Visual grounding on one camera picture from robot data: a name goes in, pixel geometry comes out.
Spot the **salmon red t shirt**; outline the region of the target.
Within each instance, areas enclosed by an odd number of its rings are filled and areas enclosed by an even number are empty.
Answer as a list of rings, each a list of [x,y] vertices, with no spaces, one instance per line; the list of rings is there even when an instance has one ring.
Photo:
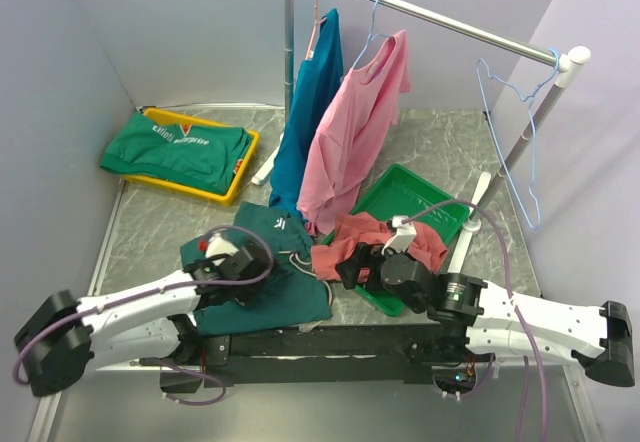
[[[432,272],[438,272],[448,253],[446,245],[427,224],[415,222],[414,226],[416,237],[409,246],[409,254]],[[338,215],[333,241],[311,248],[312,271],[319,280],[338,281],[335,266],[351,257],[359,242],[384,245],[391,236],[384,222],[367,213]]]

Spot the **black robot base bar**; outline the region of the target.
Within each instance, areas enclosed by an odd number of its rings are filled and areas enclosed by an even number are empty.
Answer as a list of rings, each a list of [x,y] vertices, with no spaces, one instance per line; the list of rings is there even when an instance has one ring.
[[[324,326],[210,336],[182,367],[203,365],[229,385],[402,381],[430,384],[434,368],[485,363],[441,340],[437,324]]]

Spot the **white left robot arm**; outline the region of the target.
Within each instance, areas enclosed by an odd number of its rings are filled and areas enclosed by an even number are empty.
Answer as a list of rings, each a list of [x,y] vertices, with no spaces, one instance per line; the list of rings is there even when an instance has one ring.
[[[196,260],[159,280],[104,296],[48,298],[14,337],[14,381],[36,397],[59,393],[97,369],[144,359],[152,364],[200,361],[207,344],[190,316],[233,299],[245,302],[275,266],[254,240]]]

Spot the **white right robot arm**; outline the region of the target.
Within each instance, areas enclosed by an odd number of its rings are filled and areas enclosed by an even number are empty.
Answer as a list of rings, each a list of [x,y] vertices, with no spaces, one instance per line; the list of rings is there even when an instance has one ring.
[[[620,302],[581,306],[509,293],[477,277],[436,274],[409,253],[380,244],[357,244],[336,272],[347,289],[365,273],[375,287],[439,323],[438,349],[449,360],[467,353],[529,357],[579,365],[587,378],[603,385],[635,384],[632,324]]]

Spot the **green printed t shirt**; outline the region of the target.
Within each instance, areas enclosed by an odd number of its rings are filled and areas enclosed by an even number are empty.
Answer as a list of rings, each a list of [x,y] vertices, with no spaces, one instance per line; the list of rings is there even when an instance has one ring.
[[[160,125],[136,112],[106,148],[100,167],[224,195],[252,141],[243,128]]]

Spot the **pink hanging t shirt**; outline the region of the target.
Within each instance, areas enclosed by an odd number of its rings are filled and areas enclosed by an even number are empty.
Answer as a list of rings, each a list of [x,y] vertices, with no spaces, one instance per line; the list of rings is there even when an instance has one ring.
[[[329,234],[354,207],[411,90],[408,32],[387,38],[365,66],[350,68],[311,142],[297,200],[308,232]]]

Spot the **teal blue hanging shirt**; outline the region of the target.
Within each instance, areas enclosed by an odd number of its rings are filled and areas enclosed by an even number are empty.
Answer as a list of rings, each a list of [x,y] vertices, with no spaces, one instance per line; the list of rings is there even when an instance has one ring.
[[[316,129],[344,75],[340,16],[326,13],[314,54],[298,73],[289,118],[271,173],[269,205],[298,216],[297,201]]]

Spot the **white metal clothes rack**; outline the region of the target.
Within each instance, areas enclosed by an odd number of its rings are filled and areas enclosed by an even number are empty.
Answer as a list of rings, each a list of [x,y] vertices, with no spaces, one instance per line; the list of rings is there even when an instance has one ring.
[[[294,1],[295,0],[284,0],[285,112],[290,111],[294,89]],[[479,176],[472,201],[481,207],[486,207],[500,188],[500,184],[509,180],[509,171],[515,166],[525,149],[535,146],[535,136],[538,127],[546,120],[561,95],[572,84],[581,69],[591,60],[591,51],[584,46],[576,46],[566,54],[557,55],[550,49],[537,48],[529,43],[500,36],[404,0],[370,1],[375,1],[384,7],[446,28],[554,69],[554,77],[551,79],[553,85],[550,87],[536,112],[530,116],[529,125],[523,130],[509,154],[500,158],[501,168],[494,175],[483,172]]]

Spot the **yellow plastic tray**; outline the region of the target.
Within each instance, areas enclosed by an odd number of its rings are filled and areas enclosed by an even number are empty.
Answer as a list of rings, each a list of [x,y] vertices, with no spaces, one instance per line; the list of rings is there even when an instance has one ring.
[[[220,123],[220,122],[214,122],[214,121],[209,121],[209,120],[205,120],[202,118],[198,118],[198,117],[192,117],[192,116],[187,116],[184,114],[179,114],[176,112],[172,112],[172,111],[168,111],[165,109],[159,109],[159,108],[147,108],[142,112],[139,112],[149,118],[151,118],[154,122],[160,124],[160,125],[166,125],[166,124],[197,124],[197,125],[205,125],[205,126],[227,126],[227,127],[236,127],[236,126],[231,126],[228,124],[224,124],[224,123]],[[119,176],[120,178],[128,181],[128,182],[132,182],[132,183],[138,183],[138,184],[143,184],[143,185],[147,185],[150,187],[154,187],[154,188],[158,188],[158,189],[162,189],[165,191],[169,191],[169,192],[173,192],[173,193],[177,193],[177,194],[181,194],[181,195],[185,195],[185,196],[190,196],[190,197],[195,197],[198,199],[202,199],[214,204],[219,204],[219,205],[223,205],[223,206],[230,206],[232,205],[232,203],[234,202],[234,200],[236,199],[240,187],[242,185],[242,179],[245,176],[245,174],[247,173],[249,164],[251,159],[253,158],[256,149],[257,149],[257,145],[258,145],[258,141],[260,139],[260,135],[258,132],[251,130],[251,129],[245,129],[252,137],[253,137],[253,141],[249,147],[249,150],[244,158],[244,161],[241,163],[241,165],[239,166],[239,170],[237,171],[233,182],[228,190],[228,192],[224,195],[216,195],[210,192],[206,192],[206,191],[202,191],[202,190],[198,190],[198,189],[193,189],[190,187],[186,187],[180,184],[176,184],[176,183],[172,183],[166,180],[161,180],[161,179],[156,179],[153,177],[149,177],[149,176],[143,176],[143,175],[118,175],[118,174],[114,174]]]

